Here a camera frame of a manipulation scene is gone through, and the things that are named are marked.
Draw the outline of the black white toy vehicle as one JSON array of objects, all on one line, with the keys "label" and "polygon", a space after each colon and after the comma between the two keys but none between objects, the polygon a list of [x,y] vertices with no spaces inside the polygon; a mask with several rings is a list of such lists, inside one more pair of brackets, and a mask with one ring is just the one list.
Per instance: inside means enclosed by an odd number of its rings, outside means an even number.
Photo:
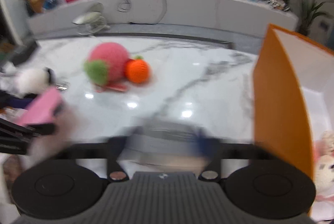
[{"label": "black white toy vehicle", "polygon": [[264,1],[271,7],[271,9],[280,10],[283,12],[290,11],[290,7],[288,6],[285,0],[264,0]]}]

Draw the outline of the orange storage box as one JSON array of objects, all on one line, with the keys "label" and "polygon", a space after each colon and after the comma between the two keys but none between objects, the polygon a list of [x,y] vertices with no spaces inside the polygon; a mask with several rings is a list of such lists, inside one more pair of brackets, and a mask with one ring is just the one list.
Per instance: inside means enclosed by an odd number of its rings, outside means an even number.
[{"label": "orange storage box", "polygon": [[[333,131],[333,51],[269,25],[253,71],[254,139],[314,182],[314,144]],[[333,202],[315,199],[314,221],[333,219]]]}]

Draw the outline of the white rolling stool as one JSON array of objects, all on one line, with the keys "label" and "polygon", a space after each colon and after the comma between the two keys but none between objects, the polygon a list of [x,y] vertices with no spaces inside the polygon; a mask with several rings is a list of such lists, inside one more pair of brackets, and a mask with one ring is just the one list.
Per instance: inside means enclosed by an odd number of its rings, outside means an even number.
[{"label": "white rolling stool", "polygon": [[82,36],[89,36],[109,29],[106,18],[103,15],[104,6],[95,3],[84,13],[72,20],[72,24],[77,27],[77,33]]}]

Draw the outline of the orange crochet tangerine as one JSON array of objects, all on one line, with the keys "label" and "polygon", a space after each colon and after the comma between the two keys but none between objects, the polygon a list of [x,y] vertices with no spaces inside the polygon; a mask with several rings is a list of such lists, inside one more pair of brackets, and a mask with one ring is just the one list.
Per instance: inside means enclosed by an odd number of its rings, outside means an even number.
[{"label": "orange crochet tangerine", "polygon": [[142,56],[136,56],[126,62],[125,77],[134,84],[143,84],[150,79],[151,68]]}]

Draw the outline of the grey book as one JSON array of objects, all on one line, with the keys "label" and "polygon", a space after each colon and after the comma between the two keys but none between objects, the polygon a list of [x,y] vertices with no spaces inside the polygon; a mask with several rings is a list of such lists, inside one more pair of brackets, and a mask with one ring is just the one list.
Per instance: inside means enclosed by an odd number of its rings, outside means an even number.
[{"label": "grey book", "polygon": [[190,171],[199,174],[207,159],[200,153],[197,124],[137,117],[122,130],[127,141],[118,158],[130,174],[136,171]]}]

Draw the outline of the pink green fluffy peach plush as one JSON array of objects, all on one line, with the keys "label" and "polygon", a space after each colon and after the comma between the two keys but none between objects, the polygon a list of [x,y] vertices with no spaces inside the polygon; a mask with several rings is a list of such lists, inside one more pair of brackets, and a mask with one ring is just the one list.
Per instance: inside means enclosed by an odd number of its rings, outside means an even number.
[{"label": "pink green fluffy peach plush", "polygon": [[125,67],[130,60],[124,46],[114,43],[101,43],[93,48],[84,62],[84,72],[96,92],[112,90],[126,92]]}]

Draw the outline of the black box on table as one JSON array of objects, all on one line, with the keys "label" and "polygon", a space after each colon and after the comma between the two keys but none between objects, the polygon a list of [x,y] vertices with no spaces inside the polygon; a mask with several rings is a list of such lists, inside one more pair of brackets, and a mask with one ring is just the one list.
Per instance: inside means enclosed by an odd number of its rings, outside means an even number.
[{"label": "black box on table", "polygon": [[17,47],[17,49],[9,56],[8,61],[13,63],[14,66],[23,64],[30,59],[38,47],[39,45],[35,40],[30,40],[20,47]]}]

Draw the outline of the potted green plant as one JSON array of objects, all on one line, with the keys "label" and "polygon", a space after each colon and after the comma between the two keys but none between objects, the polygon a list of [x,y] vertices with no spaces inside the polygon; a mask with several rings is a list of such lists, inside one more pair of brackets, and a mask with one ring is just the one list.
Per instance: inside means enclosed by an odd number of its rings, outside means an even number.
[{"label": "potted green plant", "polygon": [[321,2],[317,2],[317,0],[297,0],[297,2],[300,16],[297,32],[303,36],[309,36],[310,28],[318,17],[333,19],[333,14],[321,10],[325,4],[333,4],[333,0],[323,0]]}]

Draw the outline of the white tv console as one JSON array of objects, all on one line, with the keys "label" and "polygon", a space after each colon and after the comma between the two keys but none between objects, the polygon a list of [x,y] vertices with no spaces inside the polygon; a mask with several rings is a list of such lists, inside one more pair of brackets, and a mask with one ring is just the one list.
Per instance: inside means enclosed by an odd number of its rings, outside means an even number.
[{"label": "white tv console", "polygon": [[27,19],[34,35],[74,28],[72,20],[95,3],[109,24],[164,24],[204,27],[257,38],[269,24],[295,30],[298,17],[254,0],[76,0]]}]

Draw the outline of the crochet flower bouquet bunny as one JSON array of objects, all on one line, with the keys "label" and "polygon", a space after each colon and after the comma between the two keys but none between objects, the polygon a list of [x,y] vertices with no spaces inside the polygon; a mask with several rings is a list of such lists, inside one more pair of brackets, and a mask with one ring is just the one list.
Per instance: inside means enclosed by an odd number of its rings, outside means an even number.
[{"label": "crochet flower bouquet bunny", "polygon": [[314,183],[316,200],[333,202],[333,131],[314,144]]}]

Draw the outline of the pink card holder wallet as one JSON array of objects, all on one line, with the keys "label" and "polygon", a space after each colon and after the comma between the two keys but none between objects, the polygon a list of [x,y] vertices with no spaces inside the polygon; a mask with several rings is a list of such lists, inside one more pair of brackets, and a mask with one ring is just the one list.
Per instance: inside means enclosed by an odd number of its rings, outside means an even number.
[{"label": "pink card holder wallet", "polygon": [[62,109],[62,95],[58,89],[51,87],[36,97],[14,123],[24,127],[52,123]]}]

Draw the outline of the white black plush dog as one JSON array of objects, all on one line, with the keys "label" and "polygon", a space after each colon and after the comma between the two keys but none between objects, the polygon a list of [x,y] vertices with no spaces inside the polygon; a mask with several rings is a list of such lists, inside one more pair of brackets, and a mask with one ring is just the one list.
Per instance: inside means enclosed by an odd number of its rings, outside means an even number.
[{"label": "white black plush dog", "polygon": [[21,99],[40,95],[54,83],[54,71],[50,68],[27,68],[1,73],[1,90]]}]

